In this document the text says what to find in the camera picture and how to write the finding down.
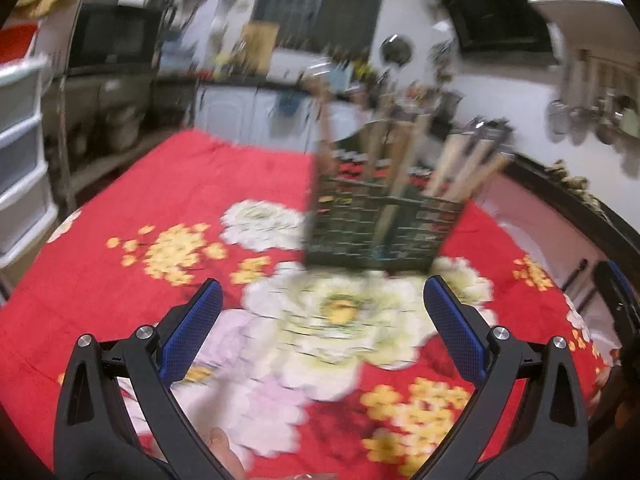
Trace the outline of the left hand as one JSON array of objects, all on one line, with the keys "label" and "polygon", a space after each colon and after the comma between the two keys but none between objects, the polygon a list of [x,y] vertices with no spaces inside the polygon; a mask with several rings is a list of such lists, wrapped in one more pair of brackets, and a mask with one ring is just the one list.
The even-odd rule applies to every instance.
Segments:
[{"label": "left hand", "polygon": [[229,440],[224,430],[213,428],[204,438],[206,445],[219,463],[229,471],[235,480],[246,480],[246,471],[235,452],[230,448]]}]

